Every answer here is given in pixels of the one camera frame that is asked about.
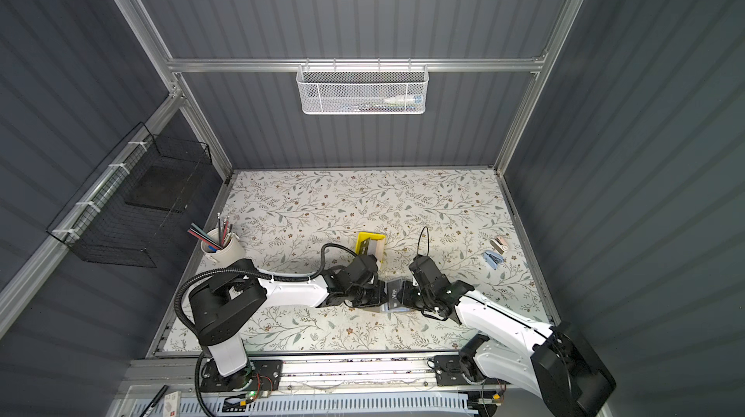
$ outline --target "corrugated wall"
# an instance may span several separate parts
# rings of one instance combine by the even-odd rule
[[[0,0],[0,287],[111,147],[167,92],[110,0]],[[164,132],[194,139],[180,114]],[[204,221],[216,173],[188,212]],[[0,414],[103,415],[191,247],[148,269],[67,256],[0,339]]]
[[[614,415],[745,401],[745,0],[588,0],[508,168]]]
[[[432,74],[424,114],[312,115],[294,74],[185,74],[241,168],[483,165],[494,162],[528,73]]]
[[[563,0],[143,0],[180,58],[541,54]]]

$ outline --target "blue clip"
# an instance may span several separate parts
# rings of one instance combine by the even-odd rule
[[[487,264],[493,268],[497,269],[500,263],[504,263],[504,259],[501,255],[498,253],[495,253],[494,251],[487,250],[483,252],[483,259],[487,262]]]

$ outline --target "floral tablecloth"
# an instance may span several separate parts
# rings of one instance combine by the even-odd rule
[[[235,224],[257,267],[282,273],[315,270],[324,243],[353,248],[360,231],[383,233],[384,280],[410,276],[407,265],[428,226],[429,254],[451,281],[471,283],[516,312],[546,320],[491,170],[244,171],[223,215]],[[509,251],[494,270],[482,253],[498,235],[507,239]],[[330,249],[326,266],[348,261]],[[205,257],[198,272],[217,266]],[[185,311],[191,313],[188,303]],[[260,309],[240,335],[248,351],[321,351],[459,348],[475,333],[419,312],[373,313],[342,305]],[[198,350],[197,339],[176,320],[163,351]]]

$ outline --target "black pen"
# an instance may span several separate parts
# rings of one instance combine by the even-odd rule
[[[160,389],[160,391],[155,394],[155,397],[153,398],[153,401],[150,401],[150,403],[142,410],[142,414],[140,414],[139,417],[145,417],[146,415],[150,415],[153,413],[153,410],[155,409],[155,406],[158,405],[158,402],[163,397],[165,392],[168,390],[168,385],[163,385],[163,388]]]

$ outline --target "pencil cup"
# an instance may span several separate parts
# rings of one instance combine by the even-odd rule
[[[207,233],[207,235],[210,236],[210,238],[217,240],[218,229],[213,229],[212,231]],[[228,244],[225,246],[225,249],[219,250],[216,253],[210,252],[210,248],[207,243],[200,243],[202,252],[205,253],[205,255],[213,261],[218,262],[220,265],[226,266],[237,260],[246,258],[246,250],[241,245],[241,240],[238,238],[236,233],[228,233],[226,239],[228,241]]]

